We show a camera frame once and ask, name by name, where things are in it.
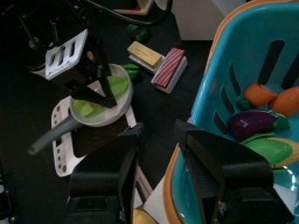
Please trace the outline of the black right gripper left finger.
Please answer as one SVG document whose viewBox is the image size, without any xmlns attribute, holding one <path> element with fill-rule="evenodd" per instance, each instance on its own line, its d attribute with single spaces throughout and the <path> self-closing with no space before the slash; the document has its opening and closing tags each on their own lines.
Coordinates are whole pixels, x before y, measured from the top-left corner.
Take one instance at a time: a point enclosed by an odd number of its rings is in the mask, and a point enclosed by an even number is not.
<svg viewBox="0 0 299 224">
<path fill-rule="evenodd" d="M 63 224 L 132 224 L 143 130 L 139 122 L 79 162 L 70 178 Z"/>
</svg>

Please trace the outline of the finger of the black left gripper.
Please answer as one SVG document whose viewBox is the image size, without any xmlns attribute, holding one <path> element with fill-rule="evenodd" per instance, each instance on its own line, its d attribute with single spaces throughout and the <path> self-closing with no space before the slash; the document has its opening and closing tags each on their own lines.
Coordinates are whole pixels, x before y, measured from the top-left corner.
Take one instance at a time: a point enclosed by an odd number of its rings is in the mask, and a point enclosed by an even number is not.
<svg viewBox="0 0 299 224">
<path fill-rule="evenodd" d="M 102 90 L 104 93 L 104 96 L 100 100 L 100 105 L 106 108 L 112 109 L 118 105 L 118 101 L 114 96 L 111 86 L 108 83 L 108 76 L 111 75 L 111 71 L 110 71 L 103 41 L 99 38 L 96 39 L 96 44 L 94 47 L 94 55 L 95 55 L 96 64 L 98 64 L 98 80 L 99 80 Z"/>
<path fill-rule="evenodd" d="M 70 82 L 67 84 L 67 89 L 70 90 L 70 95 L 74 99 L 94 102 L 104 107 L 110 106 L 107 98 L 90 87 L 80 86 L 78 83 Z"/>
</svg>

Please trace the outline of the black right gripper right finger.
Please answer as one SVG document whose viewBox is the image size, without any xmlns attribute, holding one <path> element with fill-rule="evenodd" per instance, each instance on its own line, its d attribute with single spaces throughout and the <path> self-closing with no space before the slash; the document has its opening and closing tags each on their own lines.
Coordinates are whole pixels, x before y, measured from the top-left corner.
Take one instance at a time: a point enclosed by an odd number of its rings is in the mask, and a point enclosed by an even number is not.
<svg viewBox="0 0 299 224">
<path fill-rule="evenodd" d="M 191 174 L 202 224 L 294 224 L 270 163 L 250 148 L 182 120 L 175 135 Z"/>
</svg>

